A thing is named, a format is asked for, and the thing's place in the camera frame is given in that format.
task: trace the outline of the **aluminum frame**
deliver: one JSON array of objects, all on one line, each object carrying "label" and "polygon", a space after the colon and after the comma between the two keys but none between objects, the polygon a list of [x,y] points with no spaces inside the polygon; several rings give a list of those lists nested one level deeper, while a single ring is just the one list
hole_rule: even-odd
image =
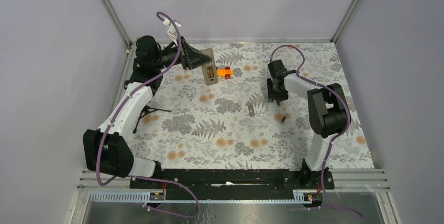
[{"label": "aluminum frame", "polygon": [[350,16],[353,14],[356,6],[358,5],[359,1],[361,0],[352,0],[350,3],[350,6],[348,7],[344,17],[342,18],[341,22],[339,23],[338,29],[336,30],[335,34],[331,38],[331,42],[336,43],[341,36],[342,31],[344,30],[345,26],[347,25]]},{"label": "aluminum frame", "polygon": [[[383,169],[331,169],[330,170],[334,181],[335,181],[335,189],[327,190],[331,193],[338,192],[347,192],[347,193],[368,193],[372,192],[375,197],[378,199],[379,208],[381,210],[384,222],[386,224],[401,224],[397,209],[393,202],[392,193],[390,191],[389,184],[387,182],[385,173]],[[111,175],[101,174],[102,179],[106,180],[111,178]],[[88,203],[93,199],[93,195],[102,194],[102,195],[143,195],[146,192],[151,190],[149,189],[130,189],[129,183],[130,178],[116,178],[111,183],[109,183],[105,187],[101,187],[97,184],[96,174],[95,172],[89,171],[88,169],[84,169],[82,171],[82,176],[79,180],[79,185],[77,186],[77,199],[75,199],[75,207],[72,210],[71,217],[68,218],[67,223],[70,224],[80,224],[83,221],[85,216],[85,212],[87,209]],[[301,193],[315,193],[316,190],[294,190],[295,196],[300,195]],[[190,200],[169,200],[171,203],[193,203],[194,201]],[[239,204],[248,204],[248,203],[264,203],[264,204],[298,204],[296,201],[280,201],[280,200],[201,200],[201,203],[239,203]]]},{"label": "aluminum frame", "polygon": [[114,9],[112,3],[110,0],[101,0],[103,5],[105,6],[106,11],[108,12],[111,20],[113,21],[114,25],[116,26],[120,36],[122,37],[122,40],[126,44],[127,47],[131,46],[131,39],[128,36],[128,33],[125,30],[124,25],[120,21],[120,18],[117,16],[116,10]]}]

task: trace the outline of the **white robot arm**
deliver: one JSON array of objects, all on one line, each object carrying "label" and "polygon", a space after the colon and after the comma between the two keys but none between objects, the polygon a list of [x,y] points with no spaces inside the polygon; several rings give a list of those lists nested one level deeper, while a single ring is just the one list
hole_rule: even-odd
[{"label": "white robot arm", "polygon": [[[285,89],[291,93],[295,93],[299,97],[307,100],[307,92],[312,89],[317,89],[313,84],[307,83],[304,80],[297,77],[296,73],[290,74],[284,77]],[[321,135],[314,133],[312,146],[308,152],[305,162],[311,171],[320,171],[322,167],[322,161],[327,153],[328,143],[330,138],[322,138]]]},{"label": "white robot arm", "polygon": [[[321,170],[326,156],[331,135],[339,133],[347,125],[347,115],[343,105],[324,88],[310,84],[296,75],[296,71],[288,71],[282,60],[268,64],[271,78],[267,79],[268,97],[270,101],[280,102],[288,99],[288,93],[295,93],[308,102],[310,125],[315,132],[312,146],[303,162],[302,170],[316,173]],[[342,87],[339,84],[328,85],[345,101]]]},{"label": "white robot arm", "polygon": [[[212,49],[200,52],[191,47],[183,37],[181,37],[181,44],[180,58],[175,64],[181,64],[183,69],[187,70],[201,66],[205,84],[217,83]],[[161,69],[174,61],[178,52],[175,45],[175,42],[172,42],[164,49],[160,49],[159,44],[151,36],[143,36],[136,40],[136,58],[131,77],[125,81],[126,93],[111,116],[97,130],[87,130],[83,135],[86,166],[89,170],[96,170],[99,143],[110,126],[101,152],[100,172],[119,177],[151,177],[153,175],[155,161],[135,157],[126,145],[125,139],[135,133],[136,130],[132,127],[136,120],[138,124],[143,116],[152,112],[149,111],[151,108],[147,104],[162,82],[162,76],[157,79],[155,77],[161,73]],[[155,80],[138,89],[140,85],[151,79]]]}]

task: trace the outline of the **gray wall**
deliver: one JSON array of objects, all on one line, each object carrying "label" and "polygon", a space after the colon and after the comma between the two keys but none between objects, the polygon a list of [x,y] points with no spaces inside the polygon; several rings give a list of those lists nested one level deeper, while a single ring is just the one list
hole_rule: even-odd
[{"label": "gray wall", "polygon": [[444,0],[362,0],[337,48],[403,223],[444,223]]},{"label": "gray wall", "polygon": [[187,40],[330,39],[352,0],[111,0],[131,38],[169,40],[155,14],[182,23]]},{"label": "gray wall", "polygon": [[100,0],[0,0],[1,223],[62,223],[125,47]]}]

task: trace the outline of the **table surface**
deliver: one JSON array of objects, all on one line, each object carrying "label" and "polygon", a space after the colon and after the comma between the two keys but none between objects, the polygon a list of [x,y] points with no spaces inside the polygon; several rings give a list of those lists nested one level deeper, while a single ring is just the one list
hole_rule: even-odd
[{"label": "table surface", "polygon": [[[136,156],[160,161],[169,169],[297,169],[310,148],[313,131],[308,104],[289,93],[280,106],[270,103],[266,79],[272,51],[282,43],[198,43],[212,48],[216,66],[230,66],[234,76],[206,86],[202,69],[174,66],[150,102],[156,111],[141,120],[127,139]],[[352,122],[331,152],[330,168],[374,168],[350,90],[333,43],[297,43],[305,54],[302,75],[323,84],[339,83]],[[302,58],[292,48],[276,52],[288,70]],[[248,105],[254,105],[250,117]]]}]

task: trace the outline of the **purple cable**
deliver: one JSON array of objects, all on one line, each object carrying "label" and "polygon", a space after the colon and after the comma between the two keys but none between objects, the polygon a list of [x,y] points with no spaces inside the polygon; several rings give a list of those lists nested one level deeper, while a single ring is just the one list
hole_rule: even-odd
[{"label": "purple cable", "polygon": [[[114,115],[111,118],[111,124],[113,124],[116,121],[117,116],[119,115],[120,111],[123,109],[123,107],[126,105],[126,103],[131,99],[131,96],[136,93],[138,90],[140,90],[142,87],[144,87],[145,85],[153,82],[154,80],[160,78],[161,76],[163,76],[167,71],[169,71],[171,69],[171,67],[174,66],[174,64],[176,64],[176,61],[178,60],[180,53],[182,51],[182,40],[181,40],[181,35],[179,32],[179,29],[177,27],[177,25],[175,24],[174,20],[171,19],[171,17],[169,17],[167,14],[165,14],[164,12],[157,12],[156,13],[157,17],[164,21],[165,19],[162,18],[161,16],[164,16],[166,19],[171,21],[171,24],[174,26],[174,29],[177,32],[177,54],[176,57],[174,58],[173,62],[171,62],[171,64],[164,70],[162,71],[159,75],[151,78],[150,80],[144,82],[143,84],[137,86],[132,92],[129,93],[129,96],[127,96],[122,103],[119,105],[119,107],[116,110],[116,113],[114,113]],[[108,185],[112,180],[114,180],[116,178],[116,176],[113,176],[112,178],[110,178],[109,180],[107,180],[105,183],[102,182],[102,179],[100,178],[100,161],[102,158],[102,150],[103,150],[103,144],[105,143],[105,138],[109,133],[109,130],[111,129],[111,125],[108,125],[102,135],[102,138],[100,140],[100,144],[98,147],[98,152],[97,152],[97,160],[96,160],[96,178],[97,178],[97,183],[100,186],[106,186]],[[178,185],[179,187],[184,188],[187,192],[189,192],[191,194],[191,196],[193,196],[193,198],[196,200],[197,203],[197,213],[193,216],[186,216],[186,215],[181,215],[181,214],[177,214],[174,212],[170,212],[170,211],[166,211],[166,210],[162,210],[162,209],[155,209],[156,211],[160,211],[160,212],[164,212],[167,214],[172,214],[172,215],[176,215],[176,216],[181,216],[181,217],[185,217],[185,218],[195,218],[197,216],[199,216],[199,214],[201,213],[201,206],[199,204],[199,201],[197,200],[197,197],[188,189],[186,188],[184,185],[174,182],[174,181],[167,181],[167,180],[158,180],[155,178],[148,178],[148,177],[143,177],[143,176],[137,176],[137,178],[141,178],[143,180],[149,180],[149,181],[157,181],[157,182],[166,182],[166,183],[171,183],[171,184],[175,184]]]},{"label": "purple cable", "polygon": [[201,205],[200,205],[199,200],[197,199],[196,195],[194,195],[193,192],[190,189],[188,189],[188,187],[182,185],[181,183],[175,182],[175,181],[160,180],[158,178],[143,177],[143,176],[131,176],[131,177],[139,178],[139,179],[146,180],[146,181],[167,182],[167,183],[170,183],[170,184],[177,185],[177,186],[185,189],[194,198],[194,200],[196,201],[196,204],[197,204],[197,213],[195,215],[177,214],[175,212],[170,212],[170,211],[163,210],[163,209],[158,209],[158,208],[150,208],[150,210],[155,210],[155,211],[158,211],[158,212],[164,212],[166,214],[176,215],[176,216],[183,217],[183,218],[196,218],[201,213]]},{"label": "purple cable", "polygon": [[[364,215],[363,215],[362,213],[360,213],[359,211],[357,211],[357,210],[355,210],[355,209],[352,209],[352,208],[349,208],[349,207],[344,207],[344,206],[337,206],[337,205],[335,205],[335,204],[332,202],[332,200],[330,199],[330,197],[328,196],[327,192],[325,191],[325,185],[324,185],[324,169],[325,169],[325,166],[326,166],[326,164],[327,164],[328,157],[330,156],[331,149],[333,148],[333,142],[334,142],[337,138],[339,138],[341,135],[343,135],[343,134],[348,130],[348,128],[349,128],[349,126],[350,126],[350,123],[351,123],[350,110],[349,110],[349,108],[348,108],[346,102],[341,98],[341,96],[339,96],[335,91],[333,91],[332,89],[330,89],[328,86],[326,86],[326,85],[324,85],[324,84],[317,83],[317,82],[315,82],[315,81],[313,81],[313,80],[310,80],[310,79],[308,79],[308,78],[306,78],[306,77],[304,77],[304,76],[301,76],[301,75],[299,74],[299,70],[302,68],[302,65],[305,63],[305,56],[304,56],[304,54],[303,54],[303,53],[302,53],[297,47],[295,47],[295,46],[293,46],[293,45],[289,45],[289,44],[281,45],[281,46],[277,47],[277,48],[273,51],[273,53],[271,53],[270,62],[273,61],[273,55],[274,55],[274,53],[276,52],[276,50],[278,50],[278,49],[280,49],[280,48],[282,48],[282,47],[291,47],[291,48],[297,50],[297,51],[301,54],[301,56],[302,56],[302,63],[299,65],[299,67],[298,67],[297,70],[296,70],[296,76],[299,77],[300,79],[304,80],[305,82],[308,82],[308,83],[310,83],[310,84],[313,84],[313,85],[316,85],[316,86],[322,87],[322,88],[328,90],[330,93],[332,93],[332,94],[333,94],[336,98],[338,98],[338,100],[341,102],[342,106],[344,107],[344,109],[345,109],[345,111],[346,111],[346,115],[347,115],[347,124],[346,124],[346,127],[345,127],[340,133],[338,133],[337,135],[333,136],[333,138],[330,140],[330,144],[328,145],[327,153],[325,154],[324,161],[322,162],[322,168],[321,168],[321,173],[320,173],[320,183],[321,183],[321,186],[322,186],[322,191],[324,192],[324,195],[325,195],[325,197],[327,198],[327,200],[330,202],[331,206],[321,207],[321,209],[324,209],[324,208],[335,208],[336,210],[338,210],[339,212],[341,212],[341,213],[342,213],[343,215],[345,215],[345,216],[348,216],[348,217],[350,217],[350,218],[352,218],[352,219],[356,219],[356,220],[363,220],[363,219],[364,219]],[[353,211],[353,212],[355,212],[356,214],[358,214],[359,217],[357,217],[357,216],[353,216],[353,215],[350,215],[350,214],[348,214],[347,212],[345,212],[345,211],[342,210],[342,209],[344,209],[344,210],[348,210],[348,211]]]}]

